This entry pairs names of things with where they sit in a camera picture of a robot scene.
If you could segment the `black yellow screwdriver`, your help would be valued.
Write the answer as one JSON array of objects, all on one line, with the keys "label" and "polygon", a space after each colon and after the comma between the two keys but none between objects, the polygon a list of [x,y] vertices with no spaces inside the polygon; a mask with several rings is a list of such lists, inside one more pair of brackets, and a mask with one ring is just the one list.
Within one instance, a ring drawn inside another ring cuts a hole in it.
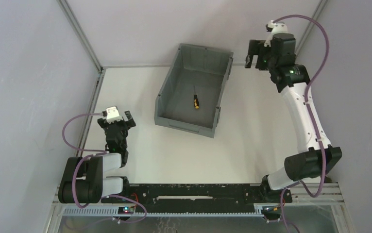
[{"label": "black yellow screwdriver", "polygon": [[193,86],[193,92],[194,92],[194,95],[193,95],[193,98],[194,98],[194,108],[195,109],[199,109],[200,104],[199,104],[198,95],[197,95],[196,87],[195,86]]}]

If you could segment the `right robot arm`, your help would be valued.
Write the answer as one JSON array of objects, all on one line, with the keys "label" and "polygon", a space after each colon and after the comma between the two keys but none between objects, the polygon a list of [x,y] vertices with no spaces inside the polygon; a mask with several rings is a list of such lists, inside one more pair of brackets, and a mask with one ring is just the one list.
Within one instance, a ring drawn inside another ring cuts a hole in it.
[{"label": "right robot arm", "polygon": [[257,57],[256,69],[268,71],[278,93],[284,99],[295,127],[298,153],[287,157],[284,166],[262,179],[261,193],[265,198],[277,198],[285,188],[307,178],[319,177],[320,184],[313,197],[323,188],[325,175],[342,157],[339,147],[333,147],[317,116],[311,95],[310,78],[304,65],[295,62],[294,40],[273,42],[250,40],[245,68]]}]

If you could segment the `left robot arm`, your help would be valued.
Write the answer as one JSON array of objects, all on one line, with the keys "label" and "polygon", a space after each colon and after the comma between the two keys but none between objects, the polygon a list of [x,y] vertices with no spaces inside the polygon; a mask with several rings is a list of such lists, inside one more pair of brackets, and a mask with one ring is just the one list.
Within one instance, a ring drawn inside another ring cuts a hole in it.
[{"label": "left robot arm", "polygon": [[98,114],[99,126],[105,133],[105,148],[92,150],[92,155],[70,157],[58,189],[61,203],[76,204],[85,208],[97,203],[102,197],[126,194],[129,188],[127,177],[105,176],[107,171],[126,166],[129,152],[128,131],[136,126],[130,113],[121,115],[116,107],[110,107]]}]

